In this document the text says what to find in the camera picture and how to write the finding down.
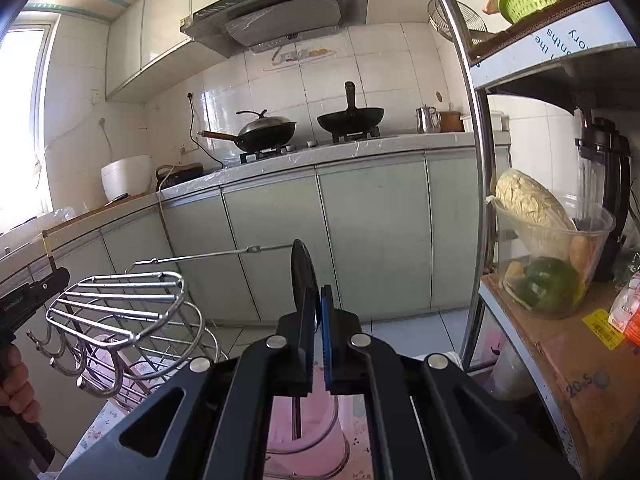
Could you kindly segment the person's left hand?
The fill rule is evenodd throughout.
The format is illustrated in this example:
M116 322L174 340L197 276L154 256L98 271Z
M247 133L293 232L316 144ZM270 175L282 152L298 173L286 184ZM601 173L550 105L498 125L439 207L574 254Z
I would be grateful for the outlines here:
M25 422L39 422L41 406L29 381L21 352L13 344L1 350L1 405Z

